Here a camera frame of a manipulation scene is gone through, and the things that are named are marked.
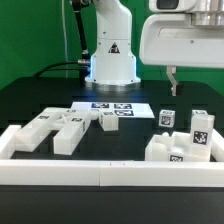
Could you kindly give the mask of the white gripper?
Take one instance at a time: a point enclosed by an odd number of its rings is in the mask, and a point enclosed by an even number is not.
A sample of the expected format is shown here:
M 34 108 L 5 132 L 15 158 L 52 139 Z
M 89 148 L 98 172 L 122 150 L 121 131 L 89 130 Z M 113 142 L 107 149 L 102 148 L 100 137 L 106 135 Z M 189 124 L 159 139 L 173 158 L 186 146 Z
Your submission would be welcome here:
M 173 96 L 182 89 L 177 67 L 224 68 L 224 0 L 149 0 L 149 9 L 139 57 L 168 66 Z

